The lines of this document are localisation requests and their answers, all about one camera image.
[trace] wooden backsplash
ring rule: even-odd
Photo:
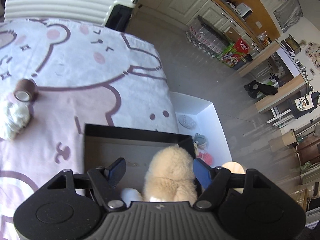
[[[270,39],[274,41],[275,39],[279,38],[281,35],[274,24],[273,20],[271,19],[268,11],[263,6],[260,0],[229,0],[233,4],[240,4],[245,3],[247,6],[249,6],[253,13],[251,16],[249,16],[245,21],[250,26],[252,31],[255,35],[259,35],[263,32],[267,32]],[[260,22],[262,25],[262,28],[258,28],[256,25],[256,22]]]

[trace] brown tape roll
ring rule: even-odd
[[[21,102],[32,101],[36,92],[36,84],[28,79],[20,79],[13,92],[14,97]]]

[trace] metal screw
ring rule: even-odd
[[[196,206],[197,208],[200,208],[200,209],[207,209],[207,208],[210,208],[212,205],[207,200],[200,200],[196,203]]]
[[[108,202],[108,207],[112,209],[121,208],[124,203],[121,200],[111,200]]]

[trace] beige fluffy plush toy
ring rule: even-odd
[[[193,180],[193,158],[180,147],[167,147],[152,159],[145,177],[144,200],[150,202],[189,201],[197,199]]]

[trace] pink pom pom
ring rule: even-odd
[[[209,153],[199,153],[200,159],[202,159],[209,166],[213,163],[213,158]]]

